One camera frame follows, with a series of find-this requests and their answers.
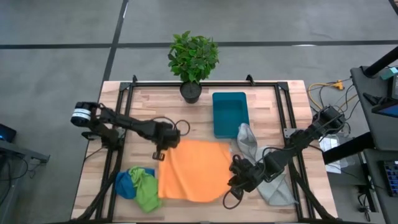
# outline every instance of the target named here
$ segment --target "green leaves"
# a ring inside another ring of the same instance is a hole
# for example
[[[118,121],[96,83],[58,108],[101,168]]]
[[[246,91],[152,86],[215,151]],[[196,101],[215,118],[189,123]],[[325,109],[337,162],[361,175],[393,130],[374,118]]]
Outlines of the green leaves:
[[[217,44],[203,36],[189,37],[190,31],[174,34],[168,58],[171,72],[183,82],[197,82],[209,77],[218,63]]]

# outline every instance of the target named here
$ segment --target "black plant pot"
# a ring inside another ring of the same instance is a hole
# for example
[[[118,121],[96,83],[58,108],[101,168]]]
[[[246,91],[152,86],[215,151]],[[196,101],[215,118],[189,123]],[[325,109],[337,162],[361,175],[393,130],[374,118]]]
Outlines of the black plant pot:
[[[180,93],[187,103],[196,103],[201,93],[201,85],[196,82],[184,82],[180,86]]]

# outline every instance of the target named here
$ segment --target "potted plant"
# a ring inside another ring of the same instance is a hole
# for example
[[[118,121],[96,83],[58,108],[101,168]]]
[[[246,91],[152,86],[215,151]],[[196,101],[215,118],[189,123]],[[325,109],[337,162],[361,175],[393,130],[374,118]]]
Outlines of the potted plant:
[[[189,37],[189,33],[174,34],[174,43],[168,55],[169,67],[183,81],[180,93],[185,101],[196,103],[201,93],[200,80],[208,78],[210,71],[219,63],[218,50],[212,38],[200,35]]]

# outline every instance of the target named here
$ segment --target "table leg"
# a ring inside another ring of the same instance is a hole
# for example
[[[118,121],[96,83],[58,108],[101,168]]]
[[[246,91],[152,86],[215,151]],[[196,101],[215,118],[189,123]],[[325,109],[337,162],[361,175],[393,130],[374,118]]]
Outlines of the table leg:
[[[325,164],[329,164],[369,148],[374,148],[373,138],[370,132],[324,152],[323,161]]]

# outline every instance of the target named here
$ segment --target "green cloth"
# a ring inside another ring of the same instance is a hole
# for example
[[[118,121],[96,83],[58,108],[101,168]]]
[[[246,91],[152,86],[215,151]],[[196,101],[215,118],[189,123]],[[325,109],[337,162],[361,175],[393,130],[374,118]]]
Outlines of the green cloth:
[[[135,166],[129,170],[133,187],[137,195],[135,201],[141,209],[149,213],[162,205],[162,201],[157,195],[157,179],[145,173],[143,168]]]

